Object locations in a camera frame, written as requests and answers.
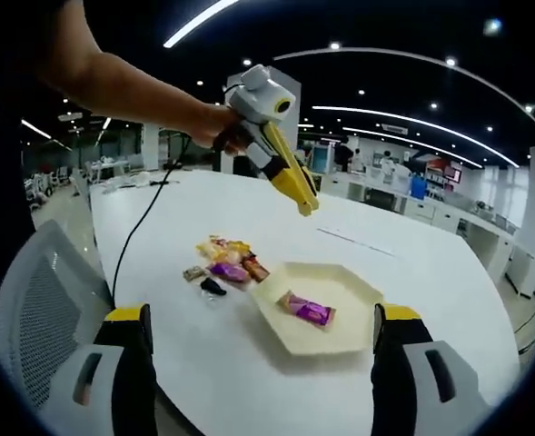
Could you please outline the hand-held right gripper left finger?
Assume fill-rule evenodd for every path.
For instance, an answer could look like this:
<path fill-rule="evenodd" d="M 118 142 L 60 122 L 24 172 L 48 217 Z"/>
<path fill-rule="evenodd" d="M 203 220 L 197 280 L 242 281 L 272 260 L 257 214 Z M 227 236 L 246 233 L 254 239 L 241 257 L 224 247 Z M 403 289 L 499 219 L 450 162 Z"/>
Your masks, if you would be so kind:
<path fill-rule="evenodd" d="M 40 421 L 51 435 L 155 435 L 153 353 L 149 304 L 108 313 L 52 377 Z"/>

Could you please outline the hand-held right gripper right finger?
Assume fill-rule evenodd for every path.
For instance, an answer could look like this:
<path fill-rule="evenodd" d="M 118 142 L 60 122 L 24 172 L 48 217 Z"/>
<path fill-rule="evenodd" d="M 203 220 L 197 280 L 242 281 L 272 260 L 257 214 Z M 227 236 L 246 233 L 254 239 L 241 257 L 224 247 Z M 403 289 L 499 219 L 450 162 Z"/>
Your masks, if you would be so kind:
<path fill-rule="evenodd" d="M 373 435 L 470 435 L 490 406 L 478 374 L 407 306 L 374 307 Z"/>

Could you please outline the person's left hand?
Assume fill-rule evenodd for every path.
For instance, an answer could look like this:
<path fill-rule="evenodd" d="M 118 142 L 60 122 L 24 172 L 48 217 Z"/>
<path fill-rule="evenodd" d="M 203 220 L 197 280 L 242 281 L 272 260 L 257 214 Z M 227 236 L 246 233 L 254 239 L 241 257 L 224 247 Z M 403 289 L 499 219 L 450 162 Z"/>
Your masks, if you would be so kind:
<path fill-rule="evenodd" d="M 220 133 L 240 121 L 240 116 L 227 106 L 200 103 L 194 109 L 193 118 L 186 132 L 196 144 L 211 149 Z"/>

